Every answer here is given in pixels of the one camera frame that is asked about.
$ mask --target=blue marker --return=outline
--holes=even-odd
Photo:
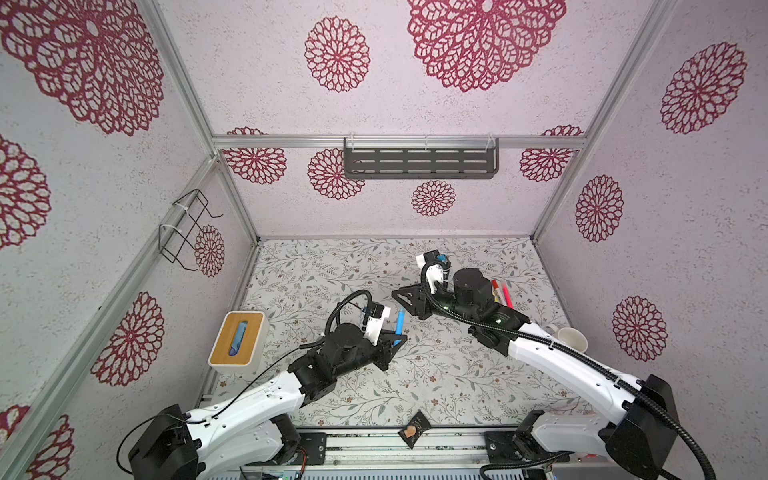
[[[235,356],[240,351],[240,345],[243,344],[243,336],[245,335],[245,329],[247,326],[248,322],[245,320],[240,322],[240,324],[237,326],[235,337],[232,339],[232,344],[230,345],[230,356]]]
[[[402,324],[406,322],[406,313],[400,309],[399,312],[397,312],[397,328],[395,329],[395,333],[398,335],[402,335]],[[400,343],[400,340],[395,341],[395,345]]]

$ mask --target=marker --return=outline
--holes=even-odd
[[[402,324],[406,322],[406,313],[400,309],[400,311],[397,312],[397,328],[395,328],[395,333],[398,335],[402,335]],[[395,341],[395,345],[400,343],[400,340]]]
[[[491,281],[491,284],[493,284],[493,296],[496,297],[496,301],[499,302],[501,305],[506,306],[507,304],[504,303],[504,297],[502,296],[501,290],[498,289],[498,282],[496,280]]]
[[[504,298],[507,299],[507,306],[509,308],[514,308],[512,306],[512,298],[509,297],[509,290],[507,290],[507,283],[506,282],[504,282]]]

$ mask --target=mug handle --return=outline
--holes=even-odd
[[[546,325],[542,325],[541,329],[544,330],[545,332],[547,332],[547,329],[550,329],[552,331],[552,333],[550,333],[550,335],[552,335],[554,338],[558,338],[558,331],[560,329],[554,323],[547,323]]]

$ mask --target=white mug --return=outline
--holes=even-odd
[[[570,346],[572,349],[584,353],[587,351],[587,347],[589,347],[589,342],[587,341],[587,337],[584,336],[583,333],[579,332],[575,328],[571,328],[570,326],[564,326],[562,328],[558,328],[557,325],[553,323],[549,323],[548,325],[544,325],[542,329],[549,328],[552,330],[552,335],[563,342],[565,345]]]

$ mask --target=tissue box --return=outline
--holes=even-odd
[[[259,368],[269,330],[270,322],[264,312],[229,312],[219,328],[208,365],[225,375],[251,375]]]

